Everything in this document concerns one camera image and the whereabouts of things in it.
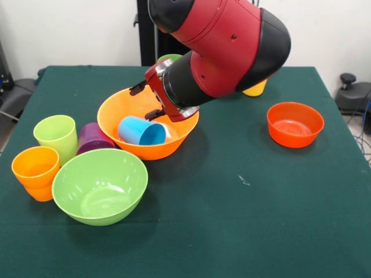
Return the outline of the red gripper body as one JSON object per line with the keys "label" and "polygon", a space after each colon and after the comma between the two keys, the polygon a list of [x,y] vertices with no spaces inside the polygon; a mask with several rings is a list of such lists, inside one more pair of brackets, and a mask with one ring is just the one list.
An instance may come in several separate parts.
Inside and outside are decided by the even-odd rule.
{"label": "red gripper body", "polygon": [[144,77],[161,105],[161,108],[158,109],[163,109],[172,122],[180,122],[188,119],[188,115],[184,115],[182,110],[173,104],[167,95],[163,79],[169,68],[170,65],[153,65]]}

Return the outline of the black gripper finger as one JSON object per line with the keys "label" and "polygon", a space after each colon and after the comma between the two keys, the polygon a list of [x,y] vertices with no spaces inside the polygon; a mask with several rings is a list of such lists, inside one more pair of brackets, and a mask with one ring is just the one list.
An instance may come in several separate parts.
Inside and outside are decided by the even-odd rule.
{"label": "black gripper finger", "polygon": [[156,109],[156,110],[153,110],[147,114],[145,114],[145,119],[146,120],[149,120],[149,121],[152,121],[152,120],[155,120],[159,117],[162,117],[166,115],[165,111],[163,109]]}
{"label": "black gripper finger", "polygon": [[142,92],[145,89],[146,85],[147,85],[146,80],[143,80],[143,81],[139,82],[138,84],[134,85],[133,87],[131,87],[129,89],[130,95],[135,96],[135,95],[139,94],[140,92]]}

